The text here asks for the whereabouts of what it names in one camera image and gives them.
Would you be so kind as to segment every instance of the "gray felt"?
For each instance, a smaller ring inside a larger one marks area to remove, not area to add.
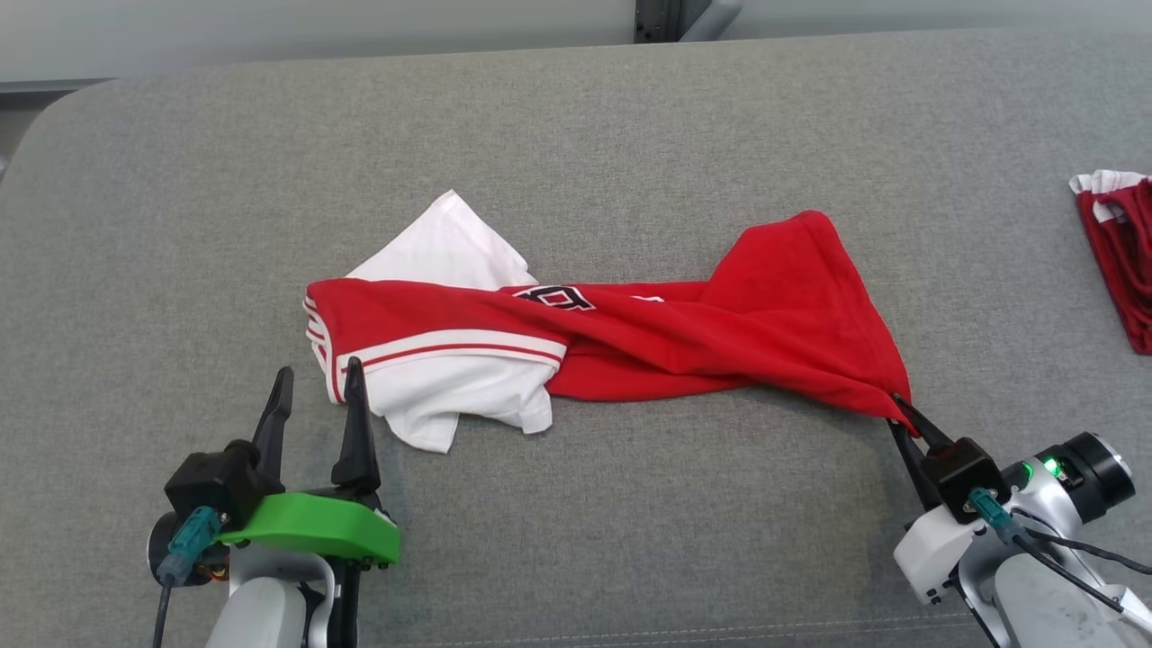
[[[753,224],[827,212],[917,405],[1007,461],[1106,434],[1149,487],[1152,359],[1075,173],[1152,171],[1152,39],[957,31],[256,63],[83,90],[0,183],[5,645],[142,646],[144,541],[191,451],[296,368],[289,488],[326,483],[300,301],[452,188],[546,282],[700,279]],[[448,457],[378,422],[402,564],[362,646],[978,646],[892,550],[917,514],[882,421],[772,389],[556,400]],[[1146,496],[1089,538],[1147,559]],[[1124,577],[1143,594],[1144,580]],[[177,590],[165,646],[225,598]]]

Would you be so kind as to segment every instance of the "red fabric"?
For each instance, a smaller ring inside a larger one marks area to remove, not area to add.
[[[308,294],[338,356],[430,331],[501,331],[568,347],[554,395],[650,400],[764,383],[907,423],[889,397],[911,395],[896,345],[814,211],[745,231],[708,281],[485,292],[329,279]]]
[[[1137,353],[1152,354],[1152,183],[1097,196],[1077,195],[1081,221],[1108,287],[1128,341]],[[1100,223],[1092,213],[1096,202],[1119,204],[1128,223]]]

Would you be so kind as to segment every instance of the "printed number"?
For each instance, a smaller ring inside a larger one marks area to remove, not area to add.
[[[584,299],[578,288],[571,286],[536,286],[515,293],[513,296],[561,310],[596,310],[592,302]]]

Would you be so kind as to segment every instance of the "red and white jersey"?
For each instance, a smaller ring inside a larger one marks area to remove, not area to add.
[[[1128,341],[1152,354],[1152,180],[1100,169],[1069,186]]]
[[[329,397],[341,400],[359,357],[373,410],[439,452],[457,413],[547,428],[550,392],[649,400],[770,384],[897,420],[889,394],[910,397],[887,327],[814,211],[749,228],[707,281],[488,291],[343,278],[309,286],[305,309]]]

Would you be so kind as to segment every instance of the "white stripe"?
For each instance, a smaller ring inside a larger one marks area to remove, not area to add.
[[[328,333],[327,325],[324,324],[324,318],[320,317],[320,314],[316,310],[316,302],[306,296],[304,297],[304,311],[314,318],[314,322],[310,321],[308,326],[314,326],[319,330],[320,334],[324,336],[323,339],[317,339],[316,336],[308,332],[308,327],[304,329],[304,337],[312,342],[312,353],[316,354],[316,361],[320,363],[320,369],[324,370],[324,391],[328,392],[328,400],[339,405],[343,402],[343,399],[336,393],[336,386],[332,384],[332,371],[333,366],[335,364],[332,356],[332,336]],[[324,352],[327,354],[327,360],[320,355],[318,347],[324,347]],[[336,384],[343,385],[343,380],[338,378]]]
[[[378,357],[385,357],[388,355],[395,355],[397,353],[416,352],[426,347],[438,347],[444,345],[500,345],[508,347],[516,347],[525,349],[525,352],[540,352],[554,355],[561,360],[564,357],[564,353],[568,347],[560,342],[554,342],[552,340],[546,340],[544,338],[535,338],[532,336],[521,336],[520,333],[507,333],[503,331],[490,331],[486,329],[446,329],[442,331],[431,331],[429,333],[420,333],[418,336],[411,336],[408,338],[401,338],[399,340],[392,340],[391,342],[385,342],[382,345],[376,345],[371,347],[365,347],[362,349],[356,349],[350,353],[341,354],[338,359],[339,370],[342,372],[348,368],[348,360],[353,356],[359,357],[361,362],[367,363],[371,360]],[[506,357],[520,357],[526,360],[533,360],[536,362],[543,362],[546,364],[552,364],[554,367],[560,367],[560,363],[551,357],[545,357],[541,355],[536,355],[532,353],[516,352],[509,349],[494,349],[494,348],[475,348],[475,349],[435,349],[434,354],[453,354],[461,353],[472,355],[500,355]],[[372,371],[381,366],[388,366],[391,362],[379,362],[370,367],[365,367],[365,371]]]

